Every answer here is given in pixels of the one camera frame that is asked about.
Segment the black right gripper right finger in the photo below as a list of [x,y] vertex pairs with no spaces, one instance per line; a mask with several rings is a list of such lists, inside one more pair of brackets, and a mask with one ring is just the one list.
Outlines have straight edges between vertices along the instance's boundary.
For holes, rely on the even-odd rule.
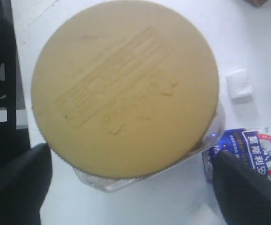
[[228,225],[271,225],[271,180],[228,151],[213,163],[212,184]]

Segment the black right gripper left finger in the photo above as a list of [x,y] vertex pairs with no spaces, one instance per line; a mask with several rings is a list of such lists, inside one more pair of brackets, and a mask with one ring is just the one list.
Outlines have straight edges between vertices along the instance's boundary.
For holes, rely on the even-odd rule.
[[39,225],[52,180],[51,150],[41,143],[0,169],[0,225]]

